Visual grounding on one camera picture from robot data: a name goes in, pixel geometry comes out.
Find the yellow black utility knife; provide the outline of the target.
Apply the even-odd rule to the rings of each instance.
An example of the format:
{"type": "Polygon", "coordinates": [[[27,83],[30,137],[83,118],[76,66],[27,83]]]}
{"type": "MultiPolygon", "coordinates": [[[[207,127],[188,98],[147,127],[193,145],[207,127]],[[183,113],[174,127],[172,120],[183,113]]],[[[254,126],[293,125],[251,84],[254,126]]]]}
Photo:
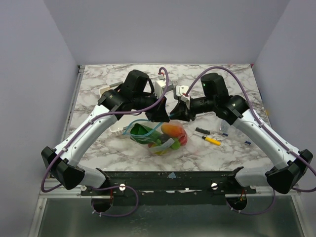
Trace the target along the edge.
{"type": "Polygon", "coordinates": [[[206,136],[202,136],[202,139],[213,144],[213,145],[216,145],[216,146],[220,146],[221,145],[221,142],[215,140],[215,139],[212,139],[210,137],[206,137],[206,136]]]}

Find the orange red toy mango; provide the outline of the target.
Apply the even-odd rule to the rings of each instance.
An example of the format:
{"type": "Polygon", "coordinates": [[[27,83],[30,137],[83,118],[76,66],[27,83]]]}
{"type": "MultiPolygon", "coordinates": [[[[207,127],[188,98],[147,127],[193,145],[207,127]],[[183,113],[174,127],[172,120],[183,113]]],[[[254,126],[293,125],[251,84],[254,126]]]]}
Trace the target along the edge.
{"type": "Polygon", "coordinates": [[[180,138],[186,134],[185,130],[178,125],[164,123],[161,126],[161,131],[170,137],[180,138]]]}

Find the green toy leaf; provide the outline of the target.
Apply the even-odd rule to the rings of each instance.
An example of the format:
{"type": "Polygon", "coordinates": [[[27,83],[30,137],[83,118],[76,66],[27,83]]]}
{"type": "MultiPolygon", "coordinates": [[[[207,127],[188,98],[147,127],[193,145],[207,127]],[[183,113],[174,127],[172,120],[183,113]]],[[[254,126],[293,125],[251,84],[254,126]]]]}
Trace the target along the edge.
{"type": "Polygon", "coordinates": [[[130,130],[130,138],[142,145],[155,143],[160,136],[160,132],[139,123],[136,123],[130,130]]]}
{"type": "Polygon", "coordinates": [[[179,149],[181,147],[181,143],[179,142],[179,140],[174,138],[173,141],[174,141],[174,143],[170,146],[170,149],[172,149],[172,150],[179,149]]]}

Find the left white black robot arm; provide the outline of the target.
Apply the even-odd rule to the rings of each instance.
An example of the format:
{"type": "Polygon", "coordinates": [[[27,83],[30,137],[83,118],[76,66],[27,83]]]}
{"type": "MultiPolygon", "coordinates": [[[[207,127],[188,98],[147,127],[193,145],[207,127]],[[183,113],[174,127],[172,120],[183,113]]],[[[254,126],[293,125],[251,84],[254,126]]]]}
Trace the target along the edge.
{"type": "Polygon", "coordinates": [[[99,195],[106,194],[110,186],[105,173],[79,167],[79,162],[96,139],[124,115],[145,113],[151,122],[170,121],[165,109],[167,89],[157,98],[154,89],[144,92],[147,84],[153,83],[146,73],[132,70],[122,84],[103,92],[93,111],[74,133],[55,148],[42,150],[46,174],[52,174],[66,190],[85,185],[99,195]]]}

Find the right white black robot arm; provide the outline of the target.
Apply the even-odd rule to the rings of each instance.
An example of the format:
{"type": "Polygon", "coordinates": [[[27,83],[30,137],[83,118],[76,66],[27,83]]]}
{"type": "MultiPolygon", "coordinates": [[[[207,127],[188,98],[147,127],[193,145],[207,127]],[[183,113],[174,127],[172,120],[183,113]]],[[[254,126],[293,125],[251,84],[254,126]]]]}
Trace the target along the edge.
{"type": "Polygon", "coordinates": [[[272,168],[240,168],[227,181],[228,190],[239,193],[247,186],[270,186],[287,194],[301,179],[313,159],[313,154],[299,150],[285,141],[251,109],[239,95],[229,95],[224,79],[217,73],[201,77],[204,96],[191,98],[189,87],[176,86],[173,90],[177,105],[171,111],[172,119],[193,121],[197,114],[214,112],[217,117],[244,133],[273,163],[272,168]]]}

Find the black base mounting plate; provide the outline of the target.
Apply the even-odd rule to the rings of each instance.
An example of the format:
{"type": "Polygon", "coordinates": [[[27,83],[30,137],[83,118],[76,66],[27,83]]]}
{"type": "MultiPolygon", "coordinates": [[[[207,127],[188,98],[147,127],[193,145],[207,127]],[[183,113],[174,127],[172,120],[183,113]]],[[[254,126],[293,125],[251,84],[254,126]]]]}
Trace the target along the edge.
{"type": "Polygon", "coordinates": [[[99,203],[111,198],[114,205],[224,205],[226,197],[254,194],[242,187],[234,171],[108,171],[105,186],[113,191],[88,187],[81,192],[99,203]]]}

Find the yellow toy starfruit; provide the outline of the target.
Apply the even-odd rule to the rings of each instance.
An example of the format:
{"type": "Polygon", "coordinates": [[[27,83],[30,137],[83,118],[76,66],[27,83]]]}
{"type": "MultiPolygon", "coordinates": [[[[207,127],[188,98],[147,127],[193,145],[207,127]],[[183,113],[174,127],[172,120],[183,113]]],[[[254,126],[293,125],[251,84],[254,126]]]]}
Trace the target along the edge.
{"type": "Polygon", "coordinates": [[[168,150],[154,151],[153,153],[155,155],[161,156],[161,155],[168,153],[168,150]]]}

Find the clear zip top bag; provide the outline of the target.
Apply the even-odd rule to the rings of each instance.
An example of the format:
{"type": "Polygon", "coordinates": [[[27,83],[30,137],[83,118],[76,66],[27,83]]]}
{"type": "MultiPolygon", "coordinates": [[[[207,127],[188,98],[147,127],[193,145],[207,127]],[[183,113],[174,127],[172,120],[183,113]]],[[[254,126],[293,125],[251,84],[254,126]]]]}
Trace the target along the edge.
{"type": "Polygon", "coordinates": [[[188,135],[182,124],[172,120],[151,122],[137,119],[127,126],[123,135],[157,156],[179,150],[188,142],[188,135]]]}

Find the black comb strip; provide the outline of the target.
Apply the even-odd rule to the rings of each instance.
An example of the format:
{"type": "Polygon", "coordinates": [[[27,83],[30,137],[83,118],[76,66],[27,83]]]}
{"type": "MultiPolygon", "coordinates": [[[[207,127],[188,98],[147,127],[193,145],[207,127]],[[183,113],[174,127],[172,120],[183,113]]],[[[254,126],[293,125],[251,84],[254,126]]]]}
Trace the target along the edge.
{"type": "Polygon", "coordinates": [[[195,131],[199,132],[199,133],[202,133],[202,134],[205,134],[205,135],[210,135],[210,131],[209,130],[206,130],[206,129],[203,129],[203,128],[200,128],[200,127],[196,127],[195,131]]]}

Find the clear plastic screw box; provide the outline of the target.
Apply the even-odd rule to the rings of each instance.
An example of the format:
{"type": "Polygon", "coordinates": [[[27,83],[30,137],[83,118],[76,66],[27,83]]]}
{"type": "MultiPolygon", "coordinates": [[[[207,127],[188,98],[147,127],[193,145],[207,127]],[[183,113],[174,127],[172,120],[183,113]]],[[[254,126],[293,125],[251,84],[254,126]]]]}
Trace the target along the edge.
{"type": "Polygon", "coordinates": [[[218,125],[218,132],[227,133],[229,139],[241,142],[242,144],[251,145],[251,139],[243,132],[236,129],[234,126],[229,125],[225,120],[220,120],[218,125]]]}

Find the small blue tipped pen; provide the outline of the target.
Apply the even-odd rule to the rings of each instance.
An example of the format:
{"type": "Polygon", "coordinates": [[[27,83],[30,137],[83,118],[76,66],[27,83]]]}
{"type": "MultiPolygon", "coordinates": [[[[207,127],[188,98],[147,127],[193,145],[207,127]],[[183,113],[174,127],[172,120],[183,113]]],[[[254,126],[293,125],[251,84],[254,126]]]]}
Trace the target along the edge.
{"type": "Polygon", "coordinates": [[[222,132],[219,132],[218,134],[220,134],[221,136],[228,137],[228,134],[227,134],[227,133],[222,133],[222,132]]]}

